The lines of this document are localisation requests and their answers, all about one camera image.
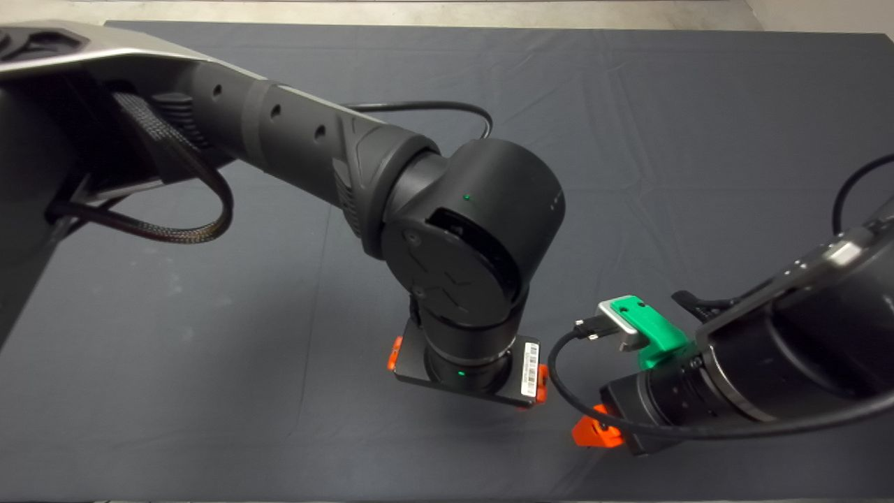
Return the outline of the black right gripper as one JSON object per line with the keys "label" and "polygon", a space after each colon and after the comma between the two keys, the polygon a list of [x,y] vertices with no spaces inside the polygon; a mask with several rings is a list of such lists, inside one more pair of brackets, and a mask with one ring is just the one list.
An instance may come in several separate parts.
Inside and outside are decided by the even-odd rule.
{"label": "black right gripper", "polygon": [[[610,414],[651,426],[693,428],[706,421],[706,403],[697,386],[701,358],[670,358],[650,370],[613,380],[601,388]],[[584,415],[571,436],[577,446],[613,449],[624,443],[622,431]]]}

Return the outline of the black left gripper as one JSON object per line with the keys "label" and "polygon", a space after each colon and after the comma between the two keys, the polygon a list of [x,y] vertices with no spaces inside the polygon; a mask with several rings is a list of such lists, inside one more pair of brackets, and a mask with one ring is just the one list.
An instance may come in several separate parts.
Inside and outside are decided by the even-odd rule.
{"label": "black left gripper", "polygon": [[454,363],[439,356],[422,328],[408,321],[390,348],[388,370],[408,384],[530,409],[545,404],[548,398],[550,373],[541,363],[542,355],[536,338],[518,335],[492,362]]}

